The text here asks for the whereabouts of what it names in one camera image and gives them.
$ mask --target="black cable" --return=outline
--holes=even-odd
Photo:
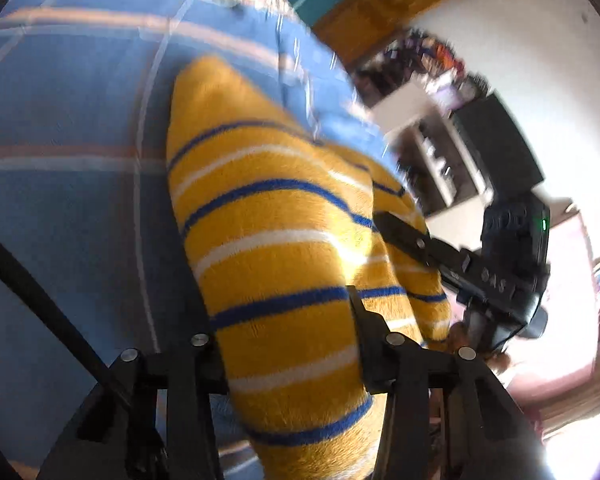
[[[29,271],[1,243],[0,280],[38,316],[96,381],[132,414],[132,397],[126,388],[112,375],[107,365]]]

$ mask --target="blue stripe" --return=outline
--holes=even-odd
[[[397,294],[407,294],[401,286],[382,286],[380,288],[364,288],[358,291],[358,295],[363,300],[366,298],[384,298],[385,296],[395,296]]]
[[[384,298],[385,296],[396,296],[399,294],[406,294],[409,298],[414,300],[424,301],[425,303],[439,303],[440,301],[446,300],[446,294],[415,294],[404,290],[401,286],[382,286],[379,288],[365,288],[358,291],[358,295],[363,300],[365,298]]]
[[[367,396],[365,401],[351,413],[340,420],[314,430],[298,431],[297,433],[266,433],[247,428],[247,434],[254,440],[270,446],[306,446],[317,444],[343,434],[356,424],[371,409],[373,399]]]
[[[385,193],[388,193],[388,194],[391,194],[391,195],[394,195],[397,197],[404,196],[404,193],[406,192],[406,190],[403,187],[401,187],[398,191],[394,191],[390,187],[387,187],[384,184],[380,184],[379,182],[376,182],[375,180],[373,181],[373,184],[376,189],[380,189],[380,190],[384,191]]]
[[[343,286],[313,288],[295,294],[275,296],[268,300],[252,301],[251,303],[234,306],[212,316],[210,319],[211,326],[214,330],[220,330],[238,323],[244,323],[263,316],[282,314],[304,306],[348,299],[349,293]]]
[[[345,157],[343,157],[341,155],[340,155],[340,158],[342,160],[344,160],[350,166],[353,166],[354,168],[358,168],[359,170],[366,171],[367,173],[369,173],[369,168],[367,166],[365,166],[364,164],[357,164],[355,162],[351,162],[350,160],[347,160]]]
[[[362,225],[364,227],[368,227],[374,232],[377,231],[376,226],[374,225],[371,218],[366,218],[362,215],[352,213],[347,203],[344,202],[343,199],[334,195],[332,192],[327,191],[326,189],[315,184],[311,184],[310,182],[305,182],[304,180],[296,180],[294,178],[272,178],[270,180],[261,180],[259,182],[247,184],[246,186],[242,186],[237,189],[232,189],[231,191],[216,197],[211,202],[208,202],[205,205],[201,206],[187,218],[186,222],[184,222],[181,232],[182,238],[187,237],[193,225],[196,222],[198,222],[201,218],[204,218],[209,213],[212,213],[216,209],[221,208],[222,206],[225,206],[231,202],[235,202],[236,200],[240,200],[241,198],[245,198],[247,196],[255,195],[258,193],[264,193],[267,191],[294,189],[306,191],[308,193],[313,193],[318,196],[321,196],[323,199],[327,200],[340,210],[347,213],[354,223]]]
[[[211,128],[210,130],[206,130],[205,132],[199,134],[198,136],[191,139],[187,142],[183,147],[181,147],[178,152],[174,155],[174,157],[167,164],[167,173],[170,173],[174,166],[180,162],[183,156],[187,155],[187,153],[199,145],[204,140],[210,139],[211,137],[215,137],[216,135],[222,134],[224,132],[228,132],[231,130],[237,130],[238,128],[248,128],[248,127],[258,127],[258,128],[271,128],[273,130],[280,130],[286,134],[289,134],[293,137],[299,137],[300,139],[306,140],[311,144],[316,144],[317,146],[321,146],[322,143],[317,140],[311,140],[306,135],[303,135],[300,131],[293,130],[284,124],[277,123],[275,121],[263,121],[263,120],[245,120],[245,121],[236,121],[235,123],[227,123],[220,124],[220,126],[216,126],[215,128]]]
[[[414,292],[407,292],[407,296],[414,300],[424,301],[425,303],[439,303],[440,301],[446,300],[446,294],[415,294]]]

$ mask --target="white stripe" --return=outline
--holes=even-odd
[[[451,319],[443,319],[442,321],[425,321],[425,320],[420,320],[418,322],[418,324],[422,324],[422,325],[426,325],[426,326],[432,327],[434,330],[437,329],[437,328],[448,327],[450,323],[451,323]]]
[[[226,447],[218,448],[218,456],[222,458],[225,455],[231,455],[233,453],[240,453],[245,449],[249,449],[251,443],[248,440],[242,440],[234,444],[229,444]]]
[[[230,379],[229,390],[252,394],[255,392],[268,392],[275,388],[283,388],[290,384],[301,383],[324,377],[336,370],[340,370],[356,362],[358,346],[347,346],[344,350],[333,353],[324,359],[313,363],[288,368],[274,374]]]
[[[345,469],[344,471],[328,476],[324,480],[349,480],[352,477],[358,478],[360,476],[360,471],[366,465],[366,463],[378,455],[379,447],[380,441],[378,440],[371,445],[371,447],[368,449],[365,455],[362,458],[360,458],[360,460],[358,460],[354,465]]]
[[[277,153],[279,155],[288,155],[288,156],[296,156],[302,158],[314,166],[325,170],[329,176],[343,182],[344,184],[348,184],[349,186],[355,187],[360,191],[367,193],[369,196],[372,196],[372,189],[368,186],[364,186],[360,184],[355,179],[347,176],[345,174],[339,173],[337,171],[330,170],[327,166],[321,163],[319,160],[314,159],[313,157],[306,155],[305,153],[299,152],[298,150],[293,150],[291,148],[286,148],[285,146],[278,146],[276,144],[263,144],[262,146],[252,146],[250,148],[245,148],[243,150],[238,150],[237,152],[229,153],[228,155],[222,156],[217,160],[213,161],[208,166],[201,168],[200,170],[194,171],[191,173],[172,193],[172,201],[175,204],[180,197],[186,192],[189,187],[195,183],[195,181],[203,178],[209,173],[229,164],[230,162],[235,162],[241,158],[245,158],[249,155],[256,155],[257,153]]]
[[[40,4],[40,7],[48,7],[53,0],[45,0]],[[18,28],[17,33],[7,41],[3,46],[0,47],[0,63],[3,62],[4,58],[20,43],[20,40],[27,33],[27,25],[31,23],[31,20],[27,20],[21,27]]]
[[[413,265],[396,265],[394,266],[394,270],[396,272],[426,272],[426,273],[434,273],[435,270],[434,269],[430,269],[429,267],[425,267],[423,265],[419,265],[419,264],[413,264]]]
[[[377,264],[379,262],[390,263],[391,260],[389,259],[389,255],[383,254],[382,256],[372,256],[372,257],[366,259],[367,264]]]
[[[202,274],[211,266],[235,256],[236,254],[260,247],[269,247],[273,245],[297,244],[302,242],[324,242],[331,244],[340,255],[343,261],[362,266],[368,262],[368,257],[361,253],[346,248],[336,236],[328,231],[318,231],[313,229],[284,229],[279,231],[264,231],[251,236],[245,236],[239,240],[227,242],[219,247],[209,251],[200,258],[193,268],[196,279],[200,279]]]
[[[6,156],[0,158],[0,171],[110,171],[133,173],[135,160],[125,157],[71,155],[71,156]],[[144,160],[142,174],[164,174],[163,160]]]
[[[223,471],[224,476],[231,475],[233,473],[237,473],[238,471],[242,471],[245,467],[247,467],[248,465],[251,465],[251,464],[253,464],[254,462],[257,462],[257,461],[258,461],[258,456],[257,455],[250,456],[244,462],[240,462],[239,464],[236,464],[233,467],[230,467],[229,469],[225,469]]]
[[[415,221],[418,219],[417,211],[411,211],[410,213],[407,213],[406,215],[401,215],[394,211],[388,211],[388,213],[394,215],[396,218],[399,218],[403,222],[406,222],[407,224],[410,224],[410,225],[414,224]]]
[[[144,259],[142,256],[142,235],[140,229],[140,176],[142,172],[142,141],[144,139],[144,125],[146,123],[146,111],[149,106],[149,99],[151,98],[152,91],[154,90],[155,79],[158,75],[158,69],[164,58],[164,53],[167,50],[169,39],[171,37],[171,31],[177,27],[180,20],[187,12],[187,9],[191,6],[193,0],[185,0],[173,20],[170,22],[170,27],[164,38],[160,42],[160,46],[155,53],[154,60],[151,63],[151,68],[146,78],[146,84],[144,85],[144,92],[142,93],[142,100],[140,104],[140,111],[138,117],[138,129],[136,130],[136,160],[135,160],[135,171],[134,171],[134,193],[133,193],[133,207],[134,207],[134,238],[135,238],[135,249],[136,249],[136,267],[138,268],[138,281],[140,282],[140,294],[142,296],[142,307],[144,308],[144,315],[146,316],[147,324],[149,325],[149,334],[151,335],[151,341],[154,345],[154,351],[160,352],[160,346],[158,345],[158,336],[155,333],[154,316],[151,313],[151,305],[149,303],[149,293],[147,292],[146,285],[146,274],[144,272]]]
[[[417,325],[416,319],[414,317],[407,317],[403,319],[392,319],[386,322],[386,325],[389,327],[389,330],[397,330],[403,326],[411,326]]]
[[[122,38],[124,40],[133,40],[138,38],[138,33],[142,32],[142,29],[138,28],[112,28],[97,25],[26,25],[27,36],[35,35],[49,35],[49,36],[89,36],[90,38]],[[14,36],[18,34],[24,28],[23,25],[17,25],[16,27],[2,27],[0,28],[0,37],[2,36]],[[151,38],[147,41],[159,42],[163,37],[162,33],[155,33],[155,38]]]
[[[299,57],[296,57],[296,68],[298,67]],[[314,113],[314,83],[309,73],[305,73],[302,78],[304,84],[304,113],[306,120],[311,127],[311,136],[313,140],[320,139],[320,132],[322,127],[320,125],[320,119],[315,116]]]

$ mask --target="clutter on shelf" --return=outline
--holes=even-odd
[[[447,42],[417,28],[401,32],[351,76],[368,107],[409,81],[424,88],[443,113],[490,91],[483,76],[466,72],[464,61]]]

